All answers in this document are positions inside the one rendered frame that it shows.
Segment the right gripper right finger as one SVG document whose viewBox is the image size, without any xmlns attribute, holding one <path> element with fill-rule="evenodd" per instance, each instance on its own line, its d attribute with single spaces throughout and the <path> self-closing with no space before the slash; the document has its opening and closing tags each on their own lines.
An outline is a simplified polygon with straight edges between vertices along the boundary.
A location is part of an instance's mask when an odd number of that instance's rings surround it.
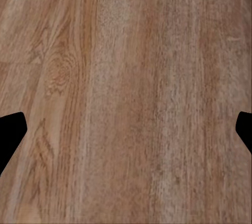
<svg viewBox="0 0 252 224">
<path fill-rule="evenodd" d="M 243 111 L 240 112 L 235 130 L 252 154 L 252 114 Z"/>
</svg>

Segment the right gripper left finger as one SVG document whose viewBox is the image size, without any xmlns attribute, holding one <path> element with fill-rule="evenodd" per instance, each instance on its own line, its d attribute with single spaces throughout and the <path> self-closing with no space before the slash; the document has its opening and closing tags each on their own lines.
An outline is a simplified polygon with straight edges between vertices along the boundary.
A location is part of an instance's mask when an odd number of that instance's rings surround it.
<svg viewBox="0 0 252 224">
<path fill-rule="evenodd" d="M 0 175 L 27 132 L 23 112 L 0 118 Z"/>
</svg>

